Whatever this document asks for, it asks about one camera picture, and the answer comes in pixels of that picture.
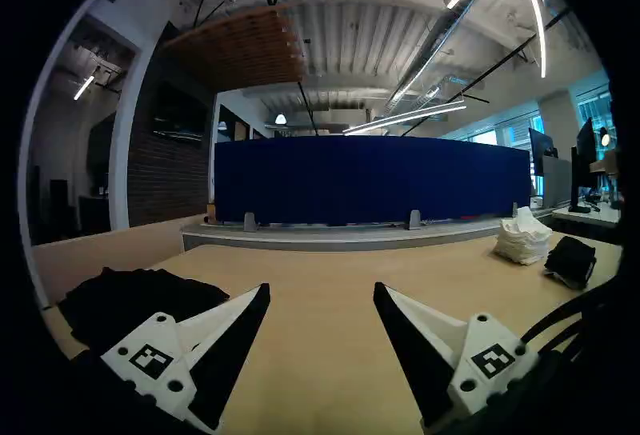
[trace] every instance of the black fabric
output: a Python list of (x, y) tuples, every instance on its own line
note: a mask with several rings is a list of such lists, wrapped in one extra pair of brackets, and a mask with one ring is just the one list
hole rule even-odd
[(96, 353), (105, 353), (156, 312), (176, 321), (228, 300), (218, 287), (177, 277), (166, 270), (118, 272), (105, 268), (60, 302), (73, 336)]
[(584, 289), (595, 265), (595, 248), (576, 238), (563, 237), (549, 252), (545, 267), (571, 288)]

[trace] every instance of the blue divider panel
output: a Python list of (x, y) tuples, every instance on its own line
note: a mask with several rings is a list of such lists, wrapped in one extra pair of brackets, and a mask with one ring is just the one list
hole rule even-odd
[(367, 223), (510, 214), (528, 206), (525, 150), (439, 138), (325, 136), (215, 145), (216, 215)]

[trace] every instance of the wooden table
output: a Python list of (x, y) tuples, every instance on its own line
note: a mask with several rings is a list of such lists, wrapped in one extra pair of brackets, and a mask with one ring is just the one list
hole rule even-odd
[[(551, 245), (560, 238), (554, 233)], [(621, 249), (583, 241), (597, 252), (593, 287), (615, 274)], [(493, 255), (494, 244), (484, 237), (342, 253), (204, 245), (153, 268), (232, 297), (270, 283), (271, 305), (222, 415), (225, 433), (420, 435), (418, 407), (374, 307), (374, 283), (463, 320), (487, 311), (518, 334), (578, 295), (544, 278), (542, 261), (515, 265)], [(56, 309), (45, 319), (68, 356), (82, 348)]]

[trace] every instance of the white column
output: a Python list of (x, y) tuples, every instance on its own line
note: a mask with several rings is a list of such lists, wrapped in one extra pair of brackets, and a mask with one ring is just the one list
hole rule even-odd
[(89, 14), (109, 35), (134, 52), (122, 92), (109, 156), (109, 218), (111, 229), (129, 228), (127, 167), (135, 107), (146, 69), (177, 0), (97, 0)]
[(558, 157), (571, 160), (571, 147), (575, 146), (580, 125), (575, 100), (569, 90), (562, 90), (538, 100), (545, 134), (554, 139)]

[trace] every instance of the stack of white napkins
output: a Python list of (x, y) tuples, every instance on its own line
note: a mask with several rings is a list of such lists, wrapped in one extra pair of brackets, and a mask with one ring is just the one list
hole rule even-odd
[(552, 233), (553, 230), (534, 217), (529, 207), (522, 207), (515, 218), (500, 221), (494, 252), (517, 263), (531, 265), (549, 253)]

